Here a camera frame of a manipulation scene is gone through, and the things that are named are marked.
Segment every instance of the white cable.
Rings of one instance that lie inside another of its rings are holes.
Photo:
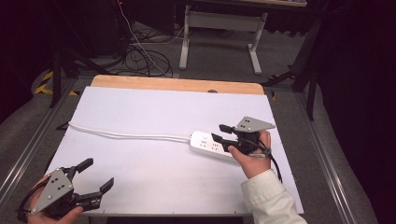
[[[189,137],[181,137],[181,136],[173,136],[173,135],[129,134],[129,133],[114,133],[114,132],[100,131],[100,130],[81,127],[71,122],[69,122],[69,126],[74,129],[84,131],[86,133],[96,133],[96,134],[108,135],[111,137],[118,137],[118,138],[163,139],[163,140],[185,140],[185,141],[191,140]]]
[[[117,0],[117,2],[119,3],[119,8],[120,8],[121,15],[122,15],[122,17],[126,20],[126,22],[128,23],[129,31],[130,31],[131,34],[134,36],[134,39],[136,39],[137,44],[139,45],[139,47],[140,47],[143,51],[145,51],[146,55],[147,55],[148,58],[152,61],[152,63],[154,63],[154,65],[155,65],[158,69],[160,69],[160,70],[163,72],[163,74],[165,75],[165,72],[164,72],[164,71],[163,71],[163,70],[151,59],[151,57],[150,57],[149,54],[146,52],[146,50],[143,49],[143,47],[140,45],[139,41],[137,40],[137,37],[134,35],[134,32],[132,32],[131,24],[129,24],[128,19],[126,19],[125,15],[124,15],[123,12],[122,12],[122,8],[121,8],[120,1]]]

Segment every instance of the white metal frame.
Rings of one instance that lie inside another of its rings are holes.
[[[256,49],[262,36],[262,29],[267,19],[267,13],[262,13],[261,17],[235,16],[216,13],[190,11],[191,6],[186,6],[184,16],[184,38],[181,48],[179,68],[187,68],[187,58],[189,56],[189,29],[190,27],[227,29],[237,31],[256,32],[253,44],[248,44],[247,49],[253,64],[254,73],[262,74]]]

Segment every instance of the power strip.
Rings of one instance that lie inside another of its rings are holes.
[[[194,132],[190,135],[190,149],[227,161],[236,161],[230,152],[225,152],[222,144],[213,141],[211,133]]]

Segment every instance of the hand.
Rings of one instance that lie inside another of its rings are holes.
[[[268,131],[261,131],[259,139],[265,144],[266,147],[271,147],[271,135]],[[233,146],[229,146],[228,150],[239,162],[239,164],[241,164],[242,170],[249,179],[271,169],[271,160],[268,157],[250,157],[242,154],[236,147]]]
[[[36,184],[41,183],[42,181],[44,181],[45,179],[47,179],[47,176],[45,175],[43,178],[41,178]],[[35,206],[38,198],[41,195],[41,192],[43,192],[44,188],[38,189],[31,197],[30,199],[30,208],[32,210],[32,208]],[[57,224],[73,224],[77,218],[79,217],[79,215],[83,212],[83,208],[82,207],[76,207],[74,209],[72,209],[69,213],[67,213],[63,218],[61,218],[60,220],[56,220],[50,217],[47,217],[46,214],[44,212],[39,212],[35,215],[29,214],[27,216],[27,220],[29,224],[52,224],[52,223],[57,223]]]

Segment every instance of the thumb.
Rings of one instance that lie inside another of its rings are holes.
[[[83,212],[83,208],[81,206],[73,208],[69,213],[66,214],[61,220],[59,220],[59,224],[73,224],[79,215]]]
[[[231,155],[233,155],[233,158],[236,161],[238,161],[239,163],[242,163],[244,161],[245,155],[242,154],[242,152],[240,152],[238,148],[229,146],[228,150],[231,152]]]

